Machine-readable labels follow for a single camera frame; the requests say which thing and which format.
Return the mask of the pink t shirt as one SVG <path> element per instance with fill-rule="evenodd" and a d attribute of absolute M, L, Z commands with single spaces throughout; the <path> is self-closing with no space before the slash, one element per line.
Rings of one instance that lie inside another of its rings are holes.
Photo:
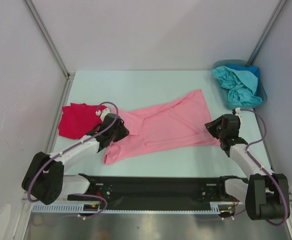
<path fill-rule="evenodd" d="M 191 146 L 218 146 L 206 130 L 212 121 L 200 89 L 172 102 L 132 111 L 119 110 L 129 135 L 107 148 L 106 165 L 125 158 Z"/>

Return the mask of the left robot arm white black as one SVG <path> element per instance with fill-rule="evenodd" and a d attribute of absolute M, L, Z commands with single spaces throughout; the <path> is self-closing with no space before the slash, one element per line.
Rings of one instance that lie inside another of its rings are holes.
<path fill-rule="evenodd" d="M 96 195 L 94 180 L 82 173 L 65 176 L 65 172 L 84 158 L 97 154 L 129 135 L 124 120 L 107 113 L 102 122 L 84 135 L 79 142 L 55 153 L 36 153 L 25 174 L 21 187 L 31 203 L 50 205 L 58 198 L 79 196 L 90 200 Z"/>

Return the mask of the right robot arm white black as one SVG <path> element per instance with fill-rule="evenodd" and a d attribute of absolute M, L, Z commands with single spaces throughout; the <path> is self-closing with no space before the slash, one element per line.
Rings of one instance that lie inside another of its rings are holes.
<path fill-rule="evenodd" d="M 223 201 L 235 197 L 245 204 L 250 219 L 281 226 L 290 216 L 288 179 L 262 166 L 252 154 L 251 145 L 239 136 L 240 126 L 236 113 L 224 114 L 205 124 L 211 136 L 219 140 L 220 148 L 248 179 L 247 183 L 238 178 L 225 180 L 216 188 L 217 197 Z"/>

